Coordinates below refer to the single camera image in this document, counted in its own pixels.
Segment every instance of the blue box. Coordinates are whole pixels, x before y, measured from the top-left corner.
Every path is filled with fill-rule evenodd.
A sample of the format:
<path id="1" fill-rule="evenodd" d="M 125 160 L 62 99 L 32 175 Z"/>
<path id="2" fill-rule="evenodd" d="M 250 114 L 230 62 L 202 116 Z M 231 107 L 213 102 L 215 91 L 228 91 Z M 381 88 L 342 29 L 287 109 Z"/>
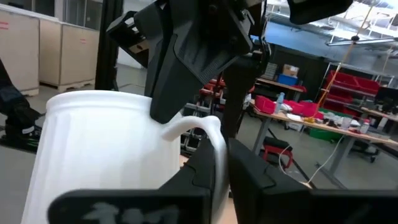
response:
<path id="1" fill-rule="evenodd" d="M 278 82 L 285 85 L 296 85 L 297 77 L 291 77 L 290 75 L 280 74 Z"/>

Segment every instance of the cardboard box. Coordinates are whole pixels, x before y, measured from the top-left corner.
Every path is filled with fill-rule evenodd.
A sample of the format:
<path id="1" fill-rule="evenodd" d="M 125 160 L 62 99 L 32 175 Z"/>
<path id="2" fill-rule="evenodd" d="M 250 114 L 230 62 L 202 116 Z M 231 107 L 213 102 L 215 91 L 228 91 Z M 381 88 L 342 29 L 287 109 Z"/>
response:
<path id="1" fill-rule="evenodd" d="M 297 77 L 297 74 L 299 73 L 299 68 L 292 66 L 292 65 L 284 65 L 284 75 L 290 75 L 292 77 Z"/>

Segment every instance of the gray floor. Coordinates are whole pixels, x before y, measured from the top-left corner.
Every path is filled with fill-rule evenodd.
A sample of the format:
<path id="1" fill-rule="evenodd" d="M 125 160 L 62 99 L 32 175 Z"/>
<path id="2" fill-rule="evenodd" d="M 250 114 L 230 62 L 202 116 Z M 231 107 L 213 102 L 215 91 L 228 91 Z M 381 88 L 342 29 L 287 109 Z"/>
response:
<path id="1" fill-rule="evenodd" d="M 145 79 L 145 70 L 119 67 L 120 91 L 143 94 Z M 42 86 L 40 94 L 28 100 L 34 109 L 44 113 L 47 100 L 56 94 L 56 90 Z M 4 120 L 5 117 L 0 116 L 0 125 L 4 124 Z M 37 123 L 41 125 L 43 120 L 40 119 Z M 246 116 L 237 139 L 251 149 L 260 125 L 258 119 Z M 300 136 L 296 131 L 285 131 L 278 123 L 272 123 L 271 129 L 279 139 L 291 143 L 295 160 L 308 176 L 315 172 L 316 161 L 325 161 L 335 147 L 335 144 L 311 138 L 307 134 Z M 0 217 L 3 224 L 16 224 L 21 220 L 34 159 L 33 154 L 0 146 Z M 338 177 L 349 189 L 395 189 L 398 186 L 398 162 L 385 154 L 381 154 L 374 164 L 351 154 L 340 171 Z M 294 179 L 304 181 L 294 166 L 287 173 Z M 321 189 L 336 188 L 321 173 L 317 174 L 313 182 Z"/>

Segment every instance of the jug handle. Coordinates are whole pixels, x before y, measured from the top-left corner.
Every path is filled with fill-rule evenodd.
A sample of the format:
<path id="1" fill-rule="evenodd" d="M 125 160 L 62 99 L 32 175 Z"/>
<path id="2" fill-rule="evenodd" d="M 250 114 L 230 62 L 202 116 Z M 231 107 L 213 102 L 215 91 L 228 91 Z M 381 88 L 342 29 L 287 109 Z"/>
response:
<path id="1" fill-rule="evenodd" d="M 211 219 L 212 223 L 216 223 L 224 210 L 229 189 L 227 148 L 220 131 L 220 119 L 216 116 L 207 116 L 204 118 L 186 116 L 166 124 L 161 136 L 164 140 L 173 141 L 185 131 L 192 128 L 202 128 L 209 136 L 215 150 L 215 188 L 211 206 Z"/>

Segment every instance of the white cable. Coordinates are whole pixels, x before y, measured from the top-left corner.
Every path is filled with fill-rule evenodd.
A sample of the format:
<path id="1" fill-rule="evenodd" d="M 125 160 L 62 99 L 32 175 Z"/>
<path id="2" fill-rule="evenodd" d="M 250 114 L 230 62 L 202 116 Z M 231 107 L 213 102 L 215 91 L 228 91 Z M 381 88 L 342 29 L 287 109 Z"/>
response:
<path id="1" fill-rule="evenodd" d="M 337 142 L 337 145 L 336 145 L 336 147 L 335 147 L 335 150 L 333 150 L 333 152 L 331 153 L 331 155 L 329 156 L 329 158 L 325 161 L 325 163 L 323 163 L 322 164 L 322 166 L 320 166 L 318 169 L 317 169 L 317 171 L 315 171 L 315 173 L 312 175 L 312 177 L 310 178 L 310 180 L 306 183 L 306 184 L 309 184 L 311 181 L 312 181 L 312 179 L 315 177 L 315 175 L 318 173 L 318 171 L 320 171 L 328 162 L 329 162 L 329 160 L 332 158 L 332 156 L 335 154 L 335 152 L 336 152 L 336 150 L 337 150 L 337 147 L 338 147 L 338 145 L 340 144 L 340 141 L 343 139 L 343 137 L 341 137 L 340 138 L 340 140 Z"/>
<path id="2" fill-rule="evenodd" d="M 295 145 L 296 145 L 297 143 L 299 143 L 300 138 L 301 138 L 301 135 L 302 135 L 303 132 L 304 132 L 304 128 L 305 128 L 305 126 L 302 126 L 302 129 L 301 129 L 301 132 L 300 132 L 300 136 L 298 137 L 297 142 L 295 142 Z M 284 174 L 286 174 L 286 171 L 282 168 L 282 163 L 280 162 L 280 160 L 282 159 L 283 153 L 284 153 L 290 146 L 291 146 L 291 144 L 289 144 L 289 145 L 279 154 L 279 157 L 278 157 L 279 168 L 281 169 L 281 171 L 282 171 Z"/>

